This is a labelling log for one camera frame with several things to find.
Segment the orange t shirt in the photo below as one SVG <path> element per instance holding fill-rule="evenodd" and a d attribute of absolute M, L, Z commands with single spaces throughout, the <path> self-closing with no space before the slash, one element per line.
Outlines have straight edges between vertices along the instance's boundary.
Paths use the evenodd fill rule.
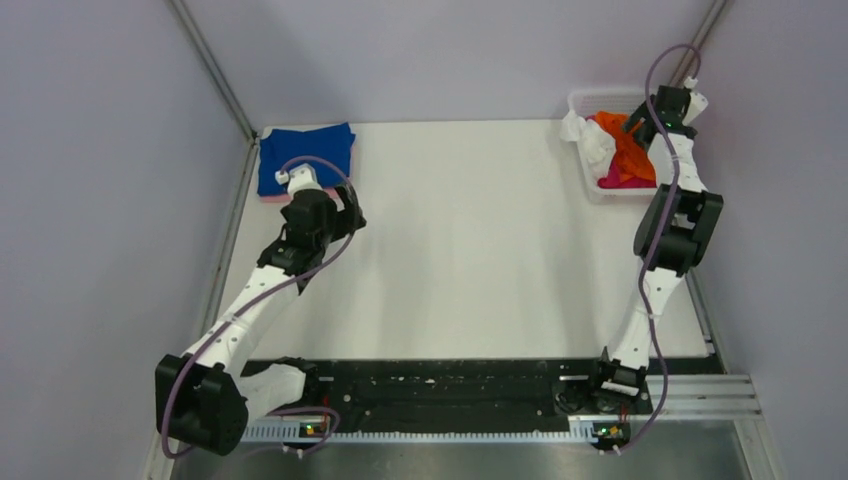
<path fill-rule="evenodd" d="M 592 116 L 607 133 L 615 139 L 616 153 L 612 163 L 616 163 L 624 172 L 642 178 L 652 178 L 656 181 L 656 174 L 644 149 L 634 140 L 633 134 L 643 121 L 639 121 L 635 127 L 625 130 L 623 128 L 628 116 L 618 113 L 601 111 Z"/>

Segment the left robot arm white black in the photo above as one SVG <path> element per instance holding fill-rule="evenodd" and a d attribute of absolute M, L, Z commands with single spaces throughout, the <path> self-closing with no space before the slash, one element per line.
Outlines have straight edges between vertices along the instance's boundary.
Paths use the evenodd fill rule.
<path fill-rule="evenodd" d="M 272 324 L 336 260 L 330 245 L 350 244 L 367 222 L 349 185 L 334 194 L 300 190 L 281 214 L 280 234 L 231 305 L 184 353 L 164 356 L 155 368 L 156 427 L 170 459 L 179 456 L 173 440 L 224 456 L 250 423 L 280 407 L 303 414 L 319 404 L 314 368 L 302 359 L 277 360 L 250 375 L 244 369 Z"/>

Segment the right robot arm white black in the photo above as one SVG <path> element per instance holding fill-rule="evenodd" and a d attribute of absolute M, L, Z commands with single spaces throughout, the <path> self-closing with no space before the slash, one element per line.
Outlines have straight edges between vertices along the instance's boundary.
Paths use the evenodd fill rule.
<path fill-rule="evenodd" d="M 707 189 L 693 156 L 692 121 L 706 106 L 705 96 L 690 87 L 661 86 L 625 124 L 648 159 L 668 168 L 671 177 L 658 185 L 637 228 L 637 288 L 586 385 L 589 404 L 600 412 L 612 412 L 645 391 L 659 320 L 684 277 L 702 261 L 722 212 L 722 196 Z"/>

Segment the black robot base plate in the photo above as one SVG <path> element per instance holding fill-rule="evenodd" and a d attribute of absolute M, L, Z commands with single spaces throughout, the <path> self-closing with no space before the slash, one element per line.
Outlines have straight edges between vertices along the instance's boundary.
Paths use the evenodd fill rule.
<path fill-rule="evenodd" d="M 326 406 L 341 433 L 564 432 L 568 415 L 613 414 L 589 389 L 591 359 L 306 360 L 300 406 Z"/>

